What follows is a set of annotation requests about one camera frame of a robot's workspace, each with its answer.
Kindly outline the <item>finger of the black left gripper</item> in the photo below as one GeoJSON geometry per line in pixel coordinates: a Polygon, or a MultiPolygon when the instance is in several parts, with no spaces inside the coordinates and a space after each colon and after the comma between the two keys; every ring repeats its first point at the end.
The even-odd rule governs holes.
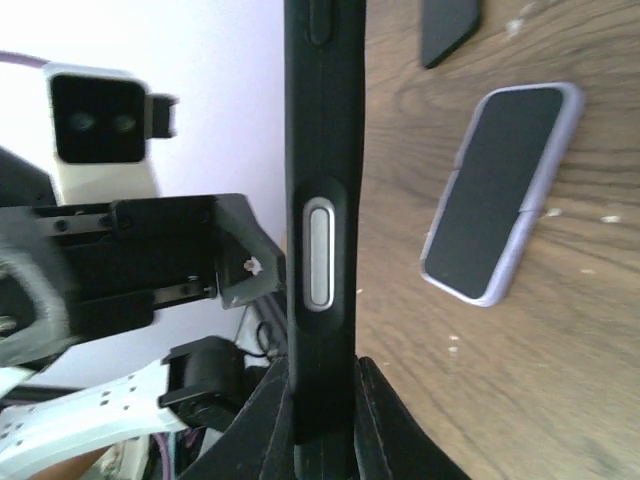
{"type": "Polygon", "coordinates": [[[263,230],[246,197],[219,197],[215,205],[218,289],[232,309],[284,286],[282,250],[263,230]]]}

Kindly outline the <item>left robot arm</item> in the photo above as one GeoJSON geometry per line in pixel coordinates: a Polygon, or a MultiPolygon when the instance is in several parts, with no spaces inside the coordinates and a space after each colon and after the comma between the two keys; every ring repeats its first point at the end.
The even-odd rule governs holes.
{"type": "MultiPolygon", "coordinates": [[[[278,289],[284,257],[244,195],[55,205],[1,202],[1,390],[71,346],[149,325],[158,310],[220,298],[241,307],[278,289]]],[[[139,436],[227,429],[258,380],[233,342],[208,336],[124,377],[1,413],[1,475],[27,479],[139,436]]]]}

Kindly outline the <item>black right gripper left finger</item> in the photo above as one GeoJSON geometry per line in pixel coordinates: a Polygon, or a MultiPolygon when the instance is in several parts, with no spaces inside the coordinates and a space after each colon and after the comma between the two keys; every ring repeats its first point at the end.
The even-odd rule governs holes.
{"type": "Polygon", "coordinates": [[[222,437],[182,479],[293,479],[290,357],[275,360],[222,437]]]}

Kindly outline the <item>silver-edged black phone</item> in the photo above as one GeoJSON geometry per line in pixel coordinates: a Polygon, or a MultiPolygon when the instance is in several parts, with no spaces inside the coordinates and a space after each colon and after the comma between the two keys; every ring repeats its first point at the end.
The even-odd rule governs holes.
{"type": "Polygon", "coordinates": [[[329,309],[335,291],[335,209],[324,197],[310,199],[303,208],[303,296],[314,312],[329,309]]]}

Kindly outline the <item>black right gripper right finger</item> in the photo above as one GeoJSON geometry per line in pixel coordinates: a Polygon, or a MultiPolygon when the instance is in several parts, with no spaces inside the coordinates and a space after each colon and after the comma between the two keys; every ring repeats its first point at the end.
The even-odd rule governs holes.
{"type": "Polygon", "coordinates": [[[369,357],[356,362],[355,452],[367,480],[469,480],[433,442],[369,357]]]}

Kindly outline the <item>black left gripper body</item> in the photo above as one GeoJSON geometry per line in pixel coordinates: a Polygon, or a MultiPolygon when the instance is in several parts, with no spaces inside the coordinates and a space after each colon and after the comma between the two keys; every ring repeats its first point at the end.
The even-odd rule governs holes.
{"type": "Polygon", "coordinates": [[[230,302],[248,281],[238,194],[1,210],[1,347],[67,350],[230,302]]]}

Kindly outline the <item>black phone case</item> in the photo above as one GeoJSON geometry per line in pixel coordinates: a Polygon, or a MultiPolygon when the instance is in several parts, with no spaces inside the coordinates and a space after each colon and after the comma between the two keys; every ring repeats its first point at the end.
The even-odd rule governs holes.
{"type": "Polygon", "coordinates": [[[284,20],[290,390],[308,444],[353,430],[366,5],[289,1],[284,20]]]}

